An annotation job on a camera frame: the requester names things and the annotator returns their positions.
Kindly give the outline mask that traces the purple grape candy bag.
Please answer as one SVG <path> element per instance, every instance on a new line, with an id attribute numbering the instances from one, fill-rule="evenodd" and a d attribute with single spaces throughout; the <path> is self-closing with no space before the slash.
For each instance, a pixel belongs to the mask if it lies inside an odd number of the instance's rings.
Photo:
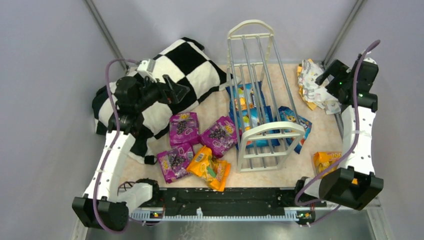
<path id="1" fill-rule="evenodd" d="M 167 184 L 191 175 L 187 171 L 194 157 L 194 150 L 190 144 L 183 143 L 171 150 L 158 153 L 156 157 Z"/>
<path id="2" fill-rule="evenodd" d="M 200 141 L 200 126 L 195 112 L 183 112 L 169 119 L 169 143 L 171 147 L 181 144 L 197 145 Z"/>
<path id="3" fill-rule="evenodd" d="M 236 126 L 229 116 L 221 116 L 199 136 L 199 142 L 222 158 L 238 142 Z"/>

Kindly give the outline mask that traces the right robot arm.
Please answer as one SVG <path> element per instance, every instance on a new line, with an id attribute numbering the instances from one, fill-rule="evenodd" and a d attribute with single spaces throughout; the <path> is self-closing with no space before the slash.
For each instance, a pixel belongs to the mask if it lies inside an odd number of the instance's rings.
<path id="1" fill-rule="evenodd" d="M 332 76 L 326 90 L 341 104 L 338 125 L 342 126 L 342 161 L 325 167 L 316 177 L 302 177 L 295 187 L 295 204 L 306 206 L 328 201 L 354 210 L 362 210 L 384 187 L 376 176 L 372 158 L 372 128 L 378 110 L 378 96 L 370 92 L 379 72 L 370 57 L 355 61 L 349 68 L 340 60 L 316 79 L 318 85 Z"/>

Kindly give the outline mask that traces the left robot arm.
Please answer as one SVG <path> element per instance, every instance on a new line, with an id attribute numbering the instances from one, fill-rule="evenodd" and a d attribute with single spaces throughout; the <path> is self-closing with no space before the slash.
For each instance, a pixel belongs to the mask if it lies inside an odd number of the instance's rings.
<path id="1" fill-rule="evenodd" d="M 115 92 L 112 92 L 109 69 L 114 61 L 107 64 L 105 87 L 113 114 L 107 125 L 104 148 L 92 180 L 83 195 L 75 197 L 72 202 L 73 211 L 85 227 L 114 234 L 126 230 L 130 213 L 151 200 L 154 193 L 154 185 L 143 181 L 118 194 L 124 164 L 143 126 L 142 112 L 156 102 L 180 103 L 190 90 L 173 82 L 167 74 L 162 76 L 163 82 L 154 78 L 156 62 L 152 59 L 135 61 L 120 58 L 120 61 L 136 64 L 143 81 L 122 77 L 116 81 Z"/>

